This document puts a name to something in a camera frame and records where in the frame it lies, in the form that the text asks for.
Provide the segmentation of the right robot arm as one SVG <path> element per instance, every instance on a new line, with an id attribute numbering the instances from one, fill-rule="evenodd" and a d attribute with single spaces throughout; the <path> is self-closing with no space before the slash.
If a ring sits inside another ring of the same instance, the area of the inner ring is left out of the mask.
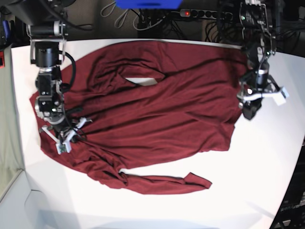
<path id="1" fill-rule="evenodd" d="M 76 78 L 76 62 L 65 51 L 68 28 L 88 31 L 68 21 L 64 0 L 2 0 L 2 6 L 26 24 L 30 62 L 38 67 L 36 115 L 48 123 L 40 131 L 54 142 L 57 153 L 71 152 L 71 143 L 88 119 L 73 121 L 64 107 L 64 94 Z"/>

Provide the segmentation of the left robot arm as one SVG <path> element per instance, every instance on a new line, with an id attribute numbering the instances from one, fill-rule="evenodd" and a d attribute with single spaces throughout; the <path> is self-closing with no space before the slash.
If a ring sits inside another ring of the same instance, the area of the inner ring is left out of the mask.
<path id="1" fill-rule="evenodd" d="M 245 119 L 252 120 L 265 98 L 272 98 L 283 105 L 289 97 L 288 91 L 279 86 L 269 73 L 269 58 L 276 53 L 276 36 L 271 14 L 263 0 L 222 0 L 220 2 L 216 26 L 224 41 L 229 39 L 224 24 L 233 22 L 240 25 L 241 50 L 247 57 L 247 70 L 239 79 L 237 93 L 239 107 Z"/>

